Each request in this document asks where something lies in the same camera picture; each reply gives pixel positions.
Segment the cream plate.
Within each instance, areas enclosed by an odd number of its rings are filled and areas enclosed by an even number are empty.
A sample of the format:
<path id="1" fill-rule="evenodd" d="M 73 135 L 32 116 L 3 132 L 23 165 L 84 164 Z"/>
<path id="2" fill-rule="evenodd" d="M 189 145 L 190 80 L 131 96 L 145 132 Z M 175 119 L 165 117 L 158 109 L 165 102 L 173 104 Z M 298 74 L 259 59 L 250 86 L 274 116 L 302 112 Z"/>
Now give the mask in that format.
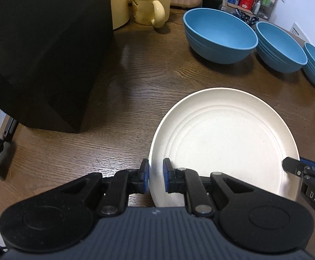
<path id="1" fill-rule="evenodd" d="M 296 200 L 299 178 L 283 159 L 299 159 L 281 116 L 258 97 L 232 88 L 200 90 L 175 104 L 155 131 L 149 153 L 149 189 L 157 207 L 179 207 L 181 194 L 165 190 L 163 160 L 208 177 L 222 172 L 263 190 Z"/>

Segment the black paper bag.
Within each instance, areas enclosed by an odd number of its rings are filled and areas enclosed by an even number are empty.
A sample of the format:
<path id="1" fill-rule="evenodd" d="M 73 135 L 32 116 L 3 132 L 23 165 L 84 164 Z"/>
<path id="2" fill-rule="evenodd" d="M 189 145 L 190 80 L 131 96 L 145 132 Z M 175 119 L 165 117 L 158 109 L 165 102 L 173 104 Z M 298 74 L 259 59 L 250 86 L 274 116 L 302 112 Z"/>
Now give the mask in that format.
<path id="1" fill-rule="evenodd" d="M 0 109 L 79 132 L 113 39 L 110 0 L 0 0 Z"/>

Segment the yellow thermos jug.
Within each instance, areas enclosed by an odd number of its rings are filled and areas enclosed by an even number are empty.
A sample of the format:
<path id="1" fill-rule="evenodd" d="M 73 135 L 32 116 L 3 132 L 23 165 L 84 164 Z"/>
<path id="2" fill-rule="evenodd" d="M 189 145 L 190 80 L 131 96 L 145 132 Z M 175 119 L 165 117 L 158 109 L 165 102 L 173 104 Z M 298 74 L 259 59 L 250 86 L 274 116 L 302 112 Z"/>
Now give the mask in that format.
<path id="1" fill-rule="evenodd" d="M 125 25 L 129 19 L 128 0 L 111 0 L 113 30 Z"/>

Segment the yellow mug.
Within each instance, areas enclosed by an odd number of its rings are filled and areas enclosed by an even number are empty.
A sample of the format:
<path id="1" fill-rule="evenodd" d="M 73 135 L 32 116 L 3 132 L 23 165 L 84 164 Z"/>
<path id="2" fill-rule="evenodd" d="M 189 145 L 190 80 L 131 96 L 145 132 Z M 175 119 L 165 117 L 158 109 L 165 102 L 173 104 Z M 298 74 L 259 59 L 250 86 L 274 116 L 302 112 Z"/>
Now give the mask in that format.
<path id="1" fill-rule="evenodd" d="M 169 19 L 171 0 L 132 0 L 133 19 L 141 25 L 162 28 Z"/>

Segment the black cup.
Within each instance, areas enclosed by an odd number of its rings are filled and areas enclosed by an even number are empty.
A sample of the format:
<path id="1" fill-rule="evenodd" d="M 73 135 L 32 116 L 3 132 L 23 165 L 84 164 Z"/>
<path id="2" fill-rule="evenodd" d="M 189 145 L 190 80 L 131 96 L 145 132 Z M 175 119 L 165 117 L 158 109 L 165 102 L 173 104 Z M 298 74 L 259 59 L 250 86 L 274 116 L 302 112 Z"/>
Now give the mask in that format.
<path id="1" fill-rule="evenodd" d="M 202 0 L 203 8 L 211 8 L 214 10 L 221 10 L 223 0 Z"/>

